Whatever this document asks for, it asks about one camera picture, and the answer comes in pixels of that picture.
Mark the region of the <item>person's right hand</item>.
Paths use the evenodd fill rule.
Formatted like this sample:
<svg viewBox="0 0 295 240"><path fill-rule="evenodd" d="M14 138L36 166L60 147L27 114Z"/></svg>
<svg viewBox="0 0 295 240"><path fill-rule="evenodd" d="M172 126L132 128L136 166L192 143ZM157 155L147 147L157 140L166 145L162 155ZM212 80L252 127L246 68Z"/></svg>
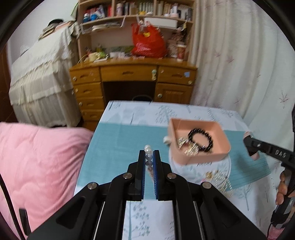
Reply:
<svg viewBox="0 0 295 240"><path fill-rule="evenodd" d="M281 205L284 202L284 196L287 194L287 185L285 184L286 176L285 171L280 174L280 184L277 190L277 196L275 199L276 205Z"/></svg>

